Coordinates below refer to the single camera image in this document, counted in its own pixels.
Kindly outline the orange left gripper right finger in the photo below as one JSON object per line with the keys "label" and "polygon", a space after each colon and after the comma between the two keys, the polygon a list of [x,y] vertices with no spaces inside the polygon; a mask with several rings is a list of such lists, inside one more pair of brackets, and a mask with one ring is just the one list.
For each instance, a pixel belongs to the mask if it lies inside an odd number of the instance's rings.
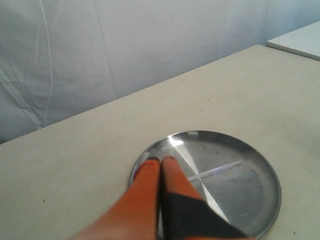
{"label": "orange left gripper right finger", "polygon": [[215,213],[188,181],[178,161],[161,161],[161,213],[165,240],[252,240]]}

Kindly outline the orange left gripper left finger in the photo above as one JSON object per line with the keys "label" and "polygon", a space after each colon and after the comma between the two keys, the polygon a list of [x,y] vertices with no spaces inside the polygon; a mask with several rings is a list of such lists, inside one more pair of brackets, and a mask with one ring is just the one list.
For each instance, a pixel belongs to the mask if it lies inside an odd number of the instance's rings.
{"label": "orange left gripper left finger", "polygon": [[161,164],[157,157],[140,165],[118,201],[72,240],[155,240],[159,220]]}

